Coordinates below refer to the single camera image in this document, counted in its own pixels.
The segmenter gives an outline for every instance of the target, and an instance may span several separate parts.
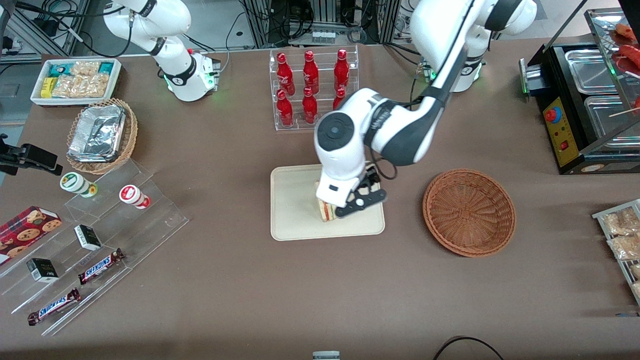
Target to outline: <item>beige tray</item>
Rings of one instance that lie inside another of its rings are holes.
[[[323,222],[315,181],[322,165],[278,167],[271,172],[271,236],[278,241],[377,235],[385,229],[382,203]],[[380,188],[376,184],[373,190]]]

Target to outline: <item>yellow control panel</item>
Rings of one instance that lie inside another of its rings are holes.
[[[542,113],[547,124],[547,131],[551,137],[551,144],[554,147],[558,164],[565,166],[571,160],[578,157],[578,146],[575,144],[573,133],[569,122],[564,115],[564,107],[562,101],[557,98]]]

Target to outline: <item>stainless steel tray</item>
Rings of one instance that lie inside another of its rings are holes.
[[[578,91],[586,95],[615,94],[616,86],[597,49],[571,50],[564,54]]]
[[[591,124],[599,138],[630,121],[628,114],[609,117],[624,111],[620,96],[590,96],[584,101],[584,107],[587,108]],[[607,146],[640,147],[640,124],[632,126],[621,135],[623,136],[613,138]]]

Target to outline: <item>small black box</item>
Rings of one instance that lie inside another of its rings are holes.
[[[53,268],[51,260],[33,258],[27,261],[27,267],[35,281],[54,282],[58,280],[58,274],[56,269]]]
[[[100,244],[100,240],[98,240],[98,236],[95,235],[92,227],[88,227],[87,225],[78,225],[74,230],[76,231],[78,241],[80,241],[80,246],[91,251],[100,250],[102,245]]]

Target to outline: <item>snickers bar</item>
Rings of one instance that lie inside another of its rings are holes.
[[[76,302],[76,301],[79,302],[80,300],[82,300],[82,298],[80,297],[80,293],[78,292],[78,289],[73,288],[73,290],[71,290],[70,293],[52,302],[46,307],[41,308],[40,311],[34,311],[31,314],[29,314],[29,318],[27,319],[27,321],[29,322],[29,326],[36,325],[37,323],[41,322],[42,319],[51,315],[52,313],[59,311],[60,309],[71,304],[72,302]]]
[[[124,254],[122,254],[122,251],[120,250],[120,248],[118,248],[114,252],[110,253],[109,256],[102,259],[99,263],[91,266],[89,270],[83,272],[82,274],[79,274],[78,279],[80,279],[80,285],[84,285],[88,283],[91,279],[93,279],[94,277],[97,277],[103,271],[112,267],[115,263],[117,263],[123,258],[124,258]]]

